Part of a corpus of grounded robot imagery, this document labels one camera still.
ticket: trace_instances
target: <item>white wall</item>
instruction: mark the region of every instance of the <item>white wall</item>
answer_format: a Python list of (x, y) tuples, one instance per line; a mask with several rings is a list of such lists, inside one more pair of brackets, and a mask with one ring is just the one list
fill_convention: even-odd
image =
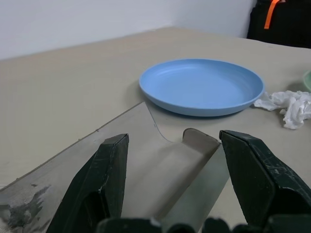
[(0, 0), (0, 60), (177, 25), (245, 36), (251, 0)]

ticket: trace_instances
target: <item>table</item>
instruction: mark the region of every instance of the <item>table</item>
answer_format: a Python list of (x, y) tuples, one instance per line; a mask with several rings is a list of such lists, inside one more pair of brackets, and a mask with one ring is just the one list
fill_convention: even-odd
[[(172, 59), (208, 58), (259, 74), (269, 93), (300, 89), (311, 50), (164, 28), (124, 38), (0, 61), (0, 186), (6, 186), (141, 101), (138, 79)], [(186, 128), (215, 138), (234, 130), (261, 138), (311, 186), (311, 122), (282, 127), (278, 112), (252, 107), (232, 116), (196, 118), (147, 104), (163, 135), (180, 141)], [(245, 222), (229, 180), (210, 216)]]

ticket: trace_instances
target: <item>white tissue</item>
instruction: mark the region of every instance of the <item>white tissue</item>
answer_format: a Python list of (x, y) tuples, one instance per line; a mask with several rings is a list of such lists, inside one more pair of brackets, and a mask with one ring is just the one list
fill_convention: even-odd
[(309, 92), (275, 92), (264, 95), (255, 101), (255, 107), (264, 108), (269, 111), (282, 109), (284, 115), (284, 127), (292, 130), (303, 126), (303, 120), (311, 118), (311, 93)]

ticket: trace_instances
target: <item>plate rim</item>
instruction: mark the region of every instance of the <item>plate rim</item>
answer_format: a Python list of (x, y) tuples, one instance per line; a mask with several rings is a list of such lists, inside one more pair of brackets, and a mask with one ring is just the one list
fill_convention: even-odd
[[(243, 69), (246, 69), (246, 70), (252, 72), (253, 74), (255, 74), (255, 75), (259, 78), (259, 80), (260, 80), (260, 82), (261, 82), (261, 84), (262, 84), (262, 90), (261, 90), (261, 92), (260, 92), (256, 97), (252, 98), (252, 99), (249, 100), (249, 101), (246, 101), (246, 102), (243, 102), (243, 103), (240, 103), (240, 104), (230, 105), (230, 106), (228, 106), (228, 107), (220, 107), (220, 108), (196, 108), (196, 107), (187, 107), (187, 106), (183, 106), (183, 105), (173, 104), (173, 103), (169, 103), (169, 102), (165, 102), (165, 101), (163, 101), (163, 100), (160, 100), (160, 99), (158, 99), (158, 98), (156, 98), (156, 97), (150, 95), (148, 92), (145, 91), (145, 89), (143, 88), (143, 86), (142, 86), (142, 84), (141, 84), (141, 80), (142, 80), (143, 76), (144, 76), (148, 71), (150, 71), (150, 70), (156, 68), (157, 66), (160, 66), (160, 65), (162, 65), (162, 64), (165, 64), (165, 63), (178, 62), (178, 61), (186, 61), (186, 60), (192, 60), (192, 61), (202, 61), (202, 60), (204, 60), (204, 61), (214, 61), (214, 62), (227, 63), (227, 64), (230, 64), (230, 65), (235, 65), (235, 66), (241, 67), (241, 68), (243, 68)], [(227, 62), (227, 61), (222, 61), (222, 60), (214, 60), (214, 59), (206, 59), (206, 58), (186, 58), (186, 59), (168, 60), (168, 61), (166, 61), (166, 62), (161, 62), (161, 63), (158, 63), (158, 64), (156, 64), (156, 65), (153, 65), (153, 66), (149, 67), (148, 69), (146, 69), (146, 70), (141, 74), (141, 76), (140, 76), (140, 78), (139, 78), (139, 87), (140, 87), (140, 89), (143, 91), (143, 93), (144, 93), (145, 95), (147, 95), (147, 96), (149, 96), (149, 97), (152, 97), (153, 99), (155, 99), (155, 100), (157, 100), (157, 101), (159, 101), (159, 102), (162, 102), (162, 103), (164, 103), (164, 104), (169, 104), (169, 105), (171, 105), (171, 106), (175, 106), (175, 107), (179, 107), (179, 108), (196, 109), (196, 110), (221, 110), (221, 109), (228, 109), (228, 108), (241, 107), (241, 106), (247, 105), (247, 104), (249, 104), (249, 103), (253, 103), (253, 102), (254, 102), (255, 100), (257, 100), (257, 99), (264, 93), (264, 91), (265, 91), (265, 84), (264, 84), (263, 79), (262, 79), (257, 73), (255, 73), (254, 71), (252, 71), (252, 70), (250, 70), (250, 69), (247, 69), (247, 68), (245, 68), (245, 67), (243, 67), (243, 66), (237, 65), (237, 64), (235, 64), (235, 63), (232, 63), (232, 62)]]

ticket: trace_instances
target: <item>orange strap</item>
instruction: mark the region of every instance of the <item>orange strap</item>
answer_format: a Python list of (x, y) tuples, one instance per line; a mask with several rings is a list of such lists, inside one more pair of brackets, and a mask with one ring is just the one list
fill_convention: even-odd
[(280, 1), (280, 0), (272, 0), (271, 5), (270, 5), (269, 10), (268, 10), (268, 15), (267, 15), (266, 23), (264, 24), (264, 28), (265, 28), (265, 29), (269, 29), (270, 23), (271, 23), (272, 13), (273, 13), (273, 11), (274, 11), (274, 8), (275, 8), (276, 4), (277, 4), (279, 1)]

